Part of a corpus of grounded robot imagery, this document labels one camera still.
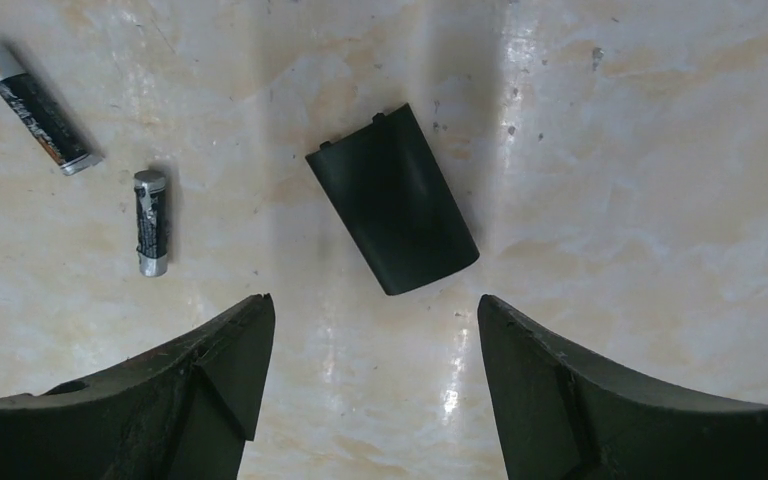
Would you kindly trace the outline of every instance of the marble floor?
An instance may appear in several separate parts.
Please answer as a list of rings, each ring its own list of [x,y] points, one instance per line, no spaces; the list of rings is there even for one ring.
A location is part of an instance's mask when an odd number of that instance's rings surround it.
[[[0,99],[0,396],[273,294],[241,478],[504,478],[483,293],[655,377],[768,403],[768,1],[0,0],[105,161]],[[387,297],[304,161],[410,102],[482,252]],[[131,178],[172,177],[143,278]]]

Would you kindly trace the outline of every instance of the black plastic piece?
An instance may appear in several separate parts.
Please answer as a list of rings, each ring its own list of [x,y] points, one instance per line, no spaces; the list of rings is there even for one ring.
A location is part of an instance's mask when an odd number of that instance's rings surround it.
[[[478,259],[446,180],[409,105],[307,156],[325,193],[388,295]]]
[[[768,478],[768,406],[623,367],[496,297],[478,322],[508,478]]]
[[[272,299],[44,395],[0,398],[0,479],[234,479],[272,352]]]

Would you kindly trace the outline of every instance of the marble surface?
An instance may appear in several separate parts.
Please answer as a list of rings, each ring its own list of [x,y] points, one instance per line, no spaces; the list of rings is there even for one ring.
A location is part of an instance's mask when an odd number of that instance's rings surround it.
[[[768,1],[0,0],[106,160],[64,177],[0,99],[0,396],[251,293],[278,315],[245,478],[504,478],[475,309],[768,402]],[[408,101],[481,260],[399,297],[304,155]],[[142,278],[131,177],[173,182]]]

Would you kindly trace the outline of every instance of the battery compartment cover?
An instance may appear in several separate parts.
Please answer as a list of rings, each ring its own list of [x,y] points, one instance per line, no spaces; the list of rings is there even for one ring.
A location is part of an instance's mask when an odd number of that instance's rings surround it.
[[[307,156],[387,295],[478,259],[446,180],[409,105]]]

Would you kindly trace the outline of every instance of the battery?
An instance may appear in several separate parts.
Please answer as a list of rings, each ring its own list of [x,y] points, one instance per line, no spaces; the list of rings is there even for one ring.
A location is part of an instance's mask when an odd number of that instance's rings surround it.
[[[60,166],[74,175],[101,161],[66,123],[60,108],[6,47],[0,45],[0,95]]]
[[[166,273],[166,183],[166,176],[156,170],[143,170],[134,174],[137,254],[140,257],[140,272],[146,277],[159,277]]]

